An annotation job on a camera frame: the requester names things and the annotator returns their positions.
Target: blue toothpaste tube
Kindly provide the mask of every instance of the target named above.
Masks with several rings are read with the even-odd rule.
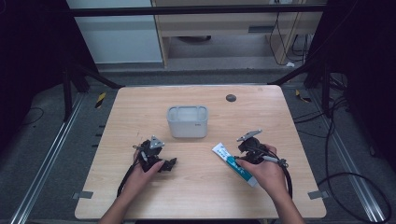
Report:
[[[227,148],[225,148],[222,143],[218,143],[213,147],[212,151],[220,156],[231,168],[233,168],[234,171],[244,178],[251,187],[254,187],[257,184],[256,178],[244,168],[236,164],[235,158],[227,151]]]

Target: wooden table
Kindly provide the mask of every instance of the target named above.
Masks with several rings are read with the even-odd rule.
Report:
[[[234,94],[235,102],[226,95]],[[172,105],[205,105],[209,111],[207,136],[176,139],[166,119]],[[173,86],[120,89],[97,149],[76,217],[100,218],[116,198],[117,188],[133,162],[134,148],[157,136],[165,142],[160,158],[177,157],[171,172],[161,172],[128,211],[127,219],[274,218],[277,213],[267,193],[251,187],[226,165],[212,148],[223,143],[239,155],[236,138],[248,131],[276,146],[288,161],[293,200],[305,218],[326,215],[321,199],[307,192],[318,190],[296,132],[282,90],[278,86]]]

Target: clear plastic box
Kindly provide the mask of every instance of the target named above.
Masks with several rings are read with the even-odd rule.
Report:
[[[204,105],[174,105],[166,116],[174,137],[203,138],[207,134],[208,110]]]

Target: forearm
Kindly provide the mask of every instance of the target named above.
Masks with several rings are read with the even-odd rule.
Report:
[[[122,223],[130,203],[131,201],[125,200],[124,198],[117,198],[98,223]]]
[[[282,224],[305,223],[289,194],[277,195],[273,201]]]

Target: hand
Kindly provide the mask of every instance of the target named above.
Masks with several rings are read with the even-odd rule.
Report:
[[[264,144],[270,151],[276,154],[276,148]],[[236,160],[244,169],[256,177],[268,195],[274,199],[278,194],[288,193],[285,175],[282,168],[272,161],[262,161],[260,164],[252,164],[244,160]]]
[[[134,153],[134,160],[136,160],[137,155],[138,150]],[[162,166],[163,161],[158,161],[147,172],[144,172],[142,166],[138,163],[125,182],[120,197],[131,202],[144,189],[152,177],[157,174]]]
[[[134,153],[134,160],[136,160],[137,154],[138,150]],[[99,220],[99,223],[121,223],[132,201],[139,195],[162,166],[163,161],[158,161],[147,172],[144,172],[142,166],[137,164],[129,175],[122,193],[116,201],[111,204],[110,208],[108,208]]]

